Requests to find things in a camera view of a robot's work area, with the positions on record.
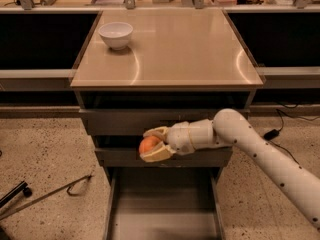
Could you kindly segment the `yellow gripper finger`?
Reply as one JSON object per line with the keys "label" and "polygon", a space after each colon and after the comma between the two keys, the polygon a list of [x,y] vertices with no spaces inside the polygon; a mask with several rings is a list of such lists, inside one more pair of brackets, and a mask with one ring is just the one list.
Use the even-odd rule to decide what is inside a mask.
{"label": "yellow gripper finger", "polygon": [[167,139],[167,134],[168,134],[169,128],[166,126],[161,126],[161,127],[156,127],[147,130],[143,136],[144,137],[150,137],[150,136],[155,136],[159,138],[162,141],[165,141]]}
{"label": "yellow gripper finger", "polygon": [[140,157],[145,162],[159,162],[171,158],[174,153],[175,151],[168,145],[160,142],[150,151],[140,154]]}

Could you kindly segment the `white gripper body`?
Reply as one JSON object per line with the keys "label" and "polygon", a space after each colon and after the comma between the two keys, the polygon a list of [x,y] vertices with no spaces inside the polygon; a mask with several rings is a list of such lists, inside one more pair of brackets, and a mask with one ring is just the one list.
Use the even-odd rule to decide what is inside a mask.
{"label": "white gripper body", "polygon": [[196,134],[200,128],[196,122],[181,122],[169,128],[166,142],[178,155],[194,153],[197,149]]}

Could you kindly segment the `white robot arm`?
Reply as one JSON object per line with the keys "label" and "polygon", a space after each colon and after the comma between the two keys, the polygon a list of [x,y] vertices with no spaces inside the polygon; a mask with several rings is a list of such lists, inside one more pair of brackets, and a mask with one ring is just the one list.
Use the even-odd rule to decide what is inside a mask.
{"label": "white robot arm", "polygon": [[213,119],[150,129],[143,134],[139,155],[153,163],[228,146],[247,154],[311,225],[320,229],[320,179],[260,137],[233,109],[222,109]]}

